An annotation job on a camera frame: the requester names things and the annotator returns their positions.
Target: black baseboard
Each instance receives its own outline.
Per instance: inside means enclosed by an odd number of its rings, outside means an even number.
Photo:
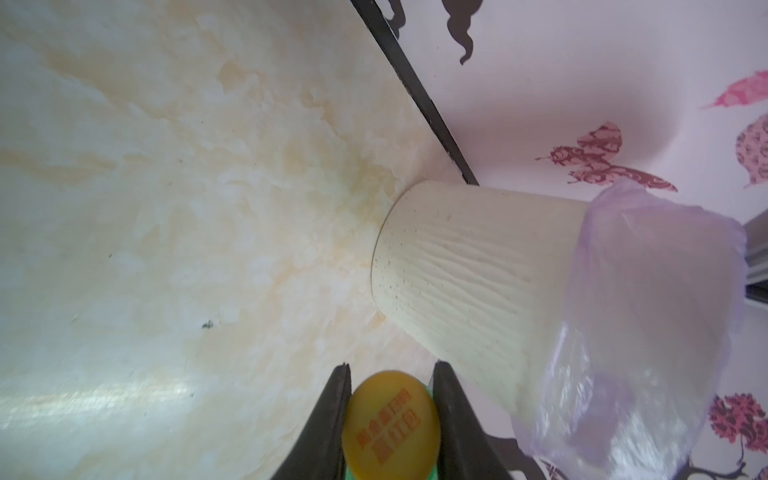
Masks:
[[[397,76],[400,77],[400,81],[405,85],[406,90],[408,90],[416,106],[419,107],[422,115],[426,118],[432,131],[435,132],[435,136],[440,140],[445,151],[448,152],[448,155],[462,172],[464,180],[468,184],[477,185],[478,181],[475,175],[469,169],[464,155],[458,149],[458,145],[453,140],[448,127],[445,126],[445,122],[442,120],[440,112],[437,111],[437,107],[435,107],[432,99],[427,95],[424,85],[422,85],[419,77],[416,76],[416,72],[413,71],[413,67],[411,67],[406,54],[403,53],[400,45],[397,43],[395,35],[389,29],[386,18],[384,18],[379,6],[374,0],[350,1],[355,5],[355,9],[376,39],[376,43],[379,44],[389,63],[395,69]]]

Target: black trim strip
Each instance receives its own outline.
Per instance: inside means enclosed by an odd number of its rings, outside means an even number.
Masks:
[[[357,13],[362,20],[366,23],[366,26],[371,32],[371,35],[376,39],[376,43],[384,52],[384,55],[389,60],[392,68],[395,69],[397,76],[400,77],[400,81],[405,85],[406,90],[413,98],[416,106],[424,115],[424,118],[429,123],[432,131],[435,132],[435,136],[440,140],[442,147],[448,152],[448,155],[456,164],[458,169],[462,172],[464,181],[471,185],[478,185],[478,181],[475,178],[475,174],[469,169],[467,161],[464,159],[464,155],[458,149],[458,145],[453,140],[451,132],[448,127],[445,126],[445,122],[440,116],[440,112],[437,111],[437,107],[432,103],[432,99],[427,95],[427,91],[424,89],[424,85],[416,76],[416,72],[413,71],[411,63],[406,58],[406,54],[403,53],[400,45],[397,43],[395,35],[392,30],[389,29],[386,19],[379,9],[379,6],[374,0],[350,0]]]

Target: purple plastic bag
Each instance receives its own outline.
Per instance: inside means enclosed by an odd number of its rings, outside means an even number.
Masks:
[[[671,478],[699,435],[743,318],[745,245],[735,220],[631,180],[595,198],[521,448],[571,480]]]

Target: marble floor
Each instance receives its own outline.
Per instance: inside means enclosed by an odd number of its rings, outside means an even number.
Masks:
[[[269,478],[334,365],[428,379],[370,263],[462,179],[348,0],[4,0],[0,71],[0,478]]]

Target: plastic bag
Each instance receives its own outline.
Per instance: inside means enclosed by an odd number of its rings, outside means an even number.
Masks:
[[[668,480],[696,441],[743,317],[735,220],[620,180],[590,205],[529,455],[571,480]]]

